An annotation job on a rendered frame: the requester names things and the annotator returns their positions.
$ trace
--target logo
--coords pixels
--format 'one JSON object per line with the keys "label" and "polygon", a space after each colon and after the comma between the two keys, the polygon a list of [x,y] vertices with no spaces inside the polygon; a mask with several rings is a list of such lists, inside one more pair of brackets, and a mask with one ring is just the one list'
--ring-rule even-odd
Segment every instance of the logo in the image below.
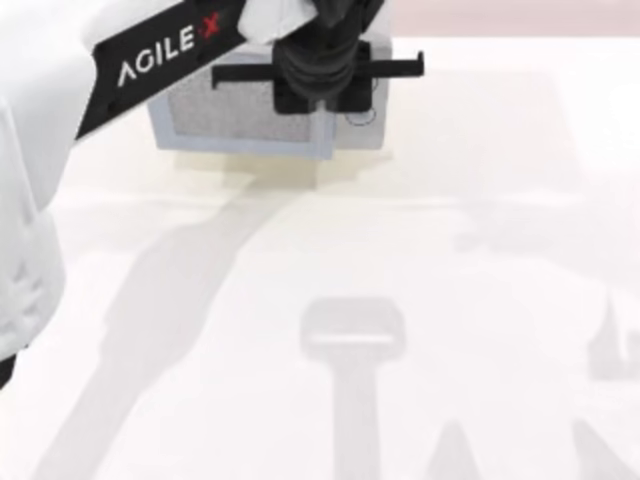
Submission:
{"label": "logo", "polygon": [[[204,17],[202,25],[197,29],[197,33],[204,40],[209,40],[220,33],[219,20],[220,14],[217,12],[211,14],[211,16]],[[135,60],[122,62],[120,75],[118,76],[118,88],[123,88],[140,76],[193,50],[195,46],[196,28],[193,25],[184,27],[175,36],[157,41],[152,47],[140,51]]]}

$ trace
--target white table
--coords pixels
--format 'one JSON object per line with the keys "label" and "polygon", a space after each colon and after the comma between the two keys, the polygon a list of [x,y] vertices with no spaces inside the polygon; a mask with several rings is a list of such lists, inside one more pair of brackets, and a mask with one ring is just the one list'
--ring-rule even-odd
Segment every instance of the white table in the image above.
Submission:
{"label": "white table", "polygon": [[397,47],[379,154],[159,152],[145,110],[77,147],[7,480],[640,474],[640,41]]}

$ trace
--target red x logo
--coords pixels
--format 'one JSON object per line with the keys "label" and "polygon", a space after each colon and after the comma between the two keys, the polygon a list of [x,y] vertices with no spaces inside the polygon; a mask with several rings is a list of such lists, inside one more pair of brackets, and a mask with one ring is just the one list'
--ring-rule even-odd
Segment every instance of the red x logo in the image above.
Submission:
{"label": "red x logo", "polygon": [[219,19],[220,15],[217,12],[213,13],[210,17],[204,17],[202,19],[204,24],[202,28],[200,28],[200,35],[202,35],[205,40],[208,40],[210,37],[220,32],[220,25],[218,23]]}

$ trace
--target white tabletop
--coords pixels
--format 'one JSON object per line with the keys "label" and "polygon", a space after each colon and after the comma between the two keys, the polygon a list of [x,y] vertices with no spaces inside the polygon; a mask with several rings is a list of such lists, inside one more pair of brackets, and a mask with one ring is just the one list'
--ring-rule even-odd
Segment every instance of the white tabletop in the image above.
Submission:
{"label": "white tabletop", "polygon": [[637,478],[640,41],[396,45],[379,153],[76,148],[6,480]]}

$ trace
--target robotic arm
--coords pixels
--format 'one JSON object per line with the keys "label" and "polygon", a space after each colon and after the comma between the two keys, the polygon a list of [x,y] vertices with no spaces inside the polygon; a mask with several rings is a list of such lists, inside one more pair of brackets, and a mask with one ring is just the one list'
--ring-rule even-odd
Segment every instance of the robotic arm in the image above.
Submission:
{"label": "robotic arm", "polygon": [[212,88],[273,81],[284,115],[366,111],[373,78],[424,74],[360,41],[384,0],[58,2],[0,7],[0,389],[62,296],[47,208],[77,141],[246,42],[274,64],[215,66]]}

